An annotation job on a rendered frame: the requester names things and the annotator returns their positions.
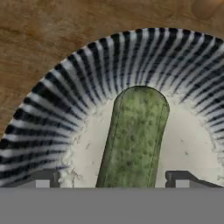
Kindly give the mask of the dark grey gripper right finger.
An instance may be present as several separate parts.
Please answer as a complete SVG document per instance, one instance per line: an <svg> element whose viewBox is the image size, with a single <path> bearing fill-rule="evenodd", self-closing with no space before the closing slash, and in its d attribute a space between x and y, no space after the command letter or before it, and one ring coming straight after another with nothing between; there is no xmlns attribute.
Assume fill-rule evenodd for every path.
<svg viewBox="0 0 224 224"><path fill-rule="evenodd" d="M166 171L166 188L221 188L221 185L196 178L189 171Z"/></svg>

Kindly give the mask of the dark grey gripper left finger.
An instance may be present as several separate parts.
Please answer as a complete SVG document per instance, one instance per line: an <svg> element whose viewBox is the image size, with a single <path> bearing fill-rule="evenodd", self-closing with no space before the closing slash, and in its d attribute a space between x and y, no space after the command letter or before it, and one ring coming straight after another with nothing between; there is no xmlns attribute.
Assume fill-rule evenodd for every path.
<svg viewBox="0 0 224 224"><path fill-rule="evenodd" d="M29 178L7 184L5 187L58 188L60 186L59 179L60 173L57 170L37 171Z"/></svg>

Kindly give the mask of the green cucumber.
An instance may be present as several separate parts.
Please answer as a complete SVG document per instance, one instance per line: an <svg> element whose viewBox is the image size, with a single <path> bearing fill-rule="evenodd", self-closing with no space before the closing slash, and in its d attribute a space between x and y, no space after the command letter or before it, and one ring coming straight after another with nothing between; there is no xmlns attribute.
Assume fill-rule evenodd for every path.
<svg viewBox="0 0 224 224"><path fill-rule="evenodd" d="M170 106L152 87L130 87L115 99L97 188L154 187Z"/></svg>

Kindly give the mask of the black and white striped plate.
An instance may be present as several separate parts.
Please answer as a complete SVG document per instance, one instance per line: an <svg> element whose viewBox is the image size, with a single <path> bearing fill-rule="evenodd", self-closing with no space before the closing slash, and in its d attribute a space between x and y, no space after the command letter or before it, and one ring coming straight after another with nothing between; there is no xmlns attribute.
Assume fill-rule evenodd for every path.
<svg viewBox="0 0 224 224"><path fill-rule="evenodd" d="M0 187L44 170L63 188L95 187L115 99L136 86L170 106L155 186L168 170L224 186L224 40L148 28L86 45L38 82L0 140Z"/></svg>

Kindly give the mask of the brown rounded object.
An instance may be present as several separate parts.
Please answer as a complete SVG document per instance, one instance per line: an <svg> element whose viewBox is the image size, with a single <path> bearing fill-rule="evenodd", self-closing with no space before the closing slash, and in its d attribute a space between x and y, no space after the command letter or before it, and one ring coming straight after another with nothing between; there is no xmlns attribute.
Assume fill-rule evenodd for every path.
<svg viewBox="0 0 224 224"><path fill-rule="evenodd" d="M194 0L192 14L198 19L209 19L224 4L224 0Z"/></svg>

